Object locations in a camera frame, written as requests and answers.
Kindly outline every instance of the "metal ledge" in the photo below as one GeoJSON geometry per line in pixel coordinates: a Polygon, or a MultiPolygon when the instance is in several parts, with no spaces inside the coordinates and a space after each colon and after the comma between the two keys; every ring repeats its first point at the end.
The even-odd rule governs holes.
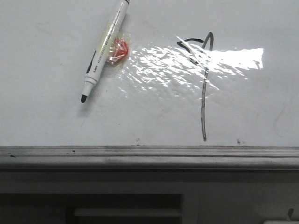
{"type": "Polygon", "coordinates": [[[299,169],[299,147],[0,147],[0,168],[299,169]]]}

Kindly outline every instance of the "black marker tip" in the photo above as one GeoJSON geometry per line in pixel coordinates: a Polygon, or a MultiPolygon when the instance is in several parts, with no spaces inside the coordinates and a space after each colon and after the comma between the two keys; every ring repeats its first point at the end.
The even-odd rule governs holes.
{"type": "Polygon", "coordinates": [[[87,99],[87,96],[82,95],[81,102],[84,103],[86,101],[86,99],[87,99]]]}

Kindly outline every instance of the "drawn line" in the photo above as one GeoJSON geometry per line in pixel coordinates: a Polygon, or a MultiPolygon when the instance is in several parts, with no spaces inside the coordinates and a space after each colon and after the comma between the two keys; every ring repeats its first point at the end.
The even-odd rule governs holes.
{"type": "MultiPolygon", "coordinates": [[[[202,44],[202,48],[205,49],[207,42],[210,40],[210,48],[209,51],[213,50],[213,44],[214,44],[214,35],[212,32],[210,32],[204,43],[202,44]]],[[[202,85],[202,98],[201,98],[201,130],[202,130],[202,138],[204,141],[206,141],[206,115],[205,115],[205,108],[206,108],[206,81],[207,81],[207,75],[209,73],[208,63],[205,68],[205,78],[204,83],[202,85]]]]}
{"type": "MultiPolygon", "coordinates": [[[[184,41],[179,41],[177,42],[177,45],[184,48],[189,54],[191,54],[191,51],[190,49],[184,45],[185,42],[188,42],[188,41],[195,41],[195,42],[199,42],[199,43],[203,43],[204,41],[202,39],[196,39],[196,38],[190,38],[190,39],[186,39],[184,41]]],[[[199,63],[197,61],[195,61],[193,58],[189,58],[189,60],[195,64],[195,65],[198,65],[199,63]]]]}

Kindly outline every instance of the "marker body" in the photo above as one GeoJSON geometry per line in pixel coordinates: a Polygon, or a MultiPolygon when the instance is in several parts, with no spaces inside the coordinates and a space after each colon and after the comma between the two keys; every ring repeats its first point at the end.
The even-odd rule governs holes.
{"type": "Polygon", "coordinates": [[[92,61],[85,75],[85,85],[82,91],[82,95],[85,96],[85,99],[89,96],[91,89],[97,84],[100,79],[101,72],[109,56],[110,48],[112,47],[117,37],[122,21],[126,15],[128,6],[129,0],[118,0],[114,8],[112,16],[110,17],[109,22],[102,34],[101,41],[94,52],[92,61]]]}

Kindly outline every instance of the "whiteboard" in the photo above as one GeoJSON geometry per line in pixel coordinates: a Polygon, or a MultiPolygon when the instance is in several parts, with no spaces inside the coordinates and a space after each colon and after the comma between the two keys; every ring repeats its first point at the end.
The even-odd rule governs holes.
{"type": "MultiPolygon", "coordinates": [[[[299,145],[297,0],[132,0],[122,26],[130,58],[122,68],[107,66],[82,104],[84,75],[114,3],[0,2],[0,145],[299,145]],[[180,39],[209,32],[211,58],[230,70],[209,72],[204,142],[196,68],[164,61],[167,85],[147,69],[167,50],[184,51],[180,39]]],[[[174,60],[190,63],[181,56],[174,60]]]]}

